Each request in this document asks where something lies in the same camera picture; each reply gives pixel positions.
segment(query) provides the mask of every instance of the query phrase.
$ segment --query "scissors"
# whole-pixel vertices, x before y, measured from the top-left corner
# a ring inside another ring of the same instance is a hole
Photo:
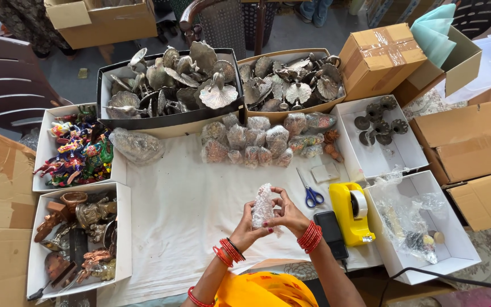
[[[325,201],[325,199],[323,198],[323,195],[312,190],[312,188],[306,184],[306,181],[304,181],[304,178],[302,177],[301,171],[298,170],[298,167],[297,167],[297,172],[298,172],[298,176],[302,180],[302,184],[306,188],[306,206],[313,208],[316,205],[323,204],[323,202]]]

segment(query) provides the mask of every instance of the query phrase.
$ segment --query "yellow tape dispenser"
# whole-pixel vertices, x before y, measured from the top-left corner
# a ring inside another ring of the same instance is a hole
[[[361,186],[353,182],[330,184],[329,195],[344,243],[358,246],[372,242],[375,237],[367,223],[367,200]]]

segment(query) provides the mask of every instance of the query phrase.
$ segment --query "tape roll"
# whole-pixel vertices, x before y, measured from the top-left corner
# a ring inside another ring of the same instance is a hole
[[[358,190],[352,190],[350,191],[351,197],[352,197],[352,210],[353,210],[353,218],[354,219],[361,219],[362,217],[367,216],[367,199]]]

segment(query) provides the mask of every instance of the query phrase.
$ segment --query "woman's hand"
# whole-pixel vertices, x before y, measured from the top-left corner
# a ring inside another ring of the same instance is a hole
[[[310,225],[310,220],[293,204],[287,192],[280,187],[271,187],[272,192],[280,194],[281,198],[272,199],[272,206],[280,206],[274,209],[273,219],[264,221],[264,227],[285,226],[297,237],[301,238]]]
[[[262,227],[257,230],[253,230],[253,227],[251,226],[251,208],[253,205],[255,205],[255,201],[245,204],[242,220],[240,220],[240,223],[236,229],[234,229],[234,232],[229,238],[232,243],[234,243],[236,248],[238,248],[242,253],[253,245],[257,239],[274,232],[274,229],[271,227]]]

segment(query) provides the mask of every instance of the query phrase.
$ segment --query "jeans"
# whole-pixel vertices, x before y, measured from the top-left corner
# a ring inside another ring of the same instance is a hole
[[[322,26],[327,19],[327,11],[333,0],[312,0],[301,4],[301,14],[314,24]]]

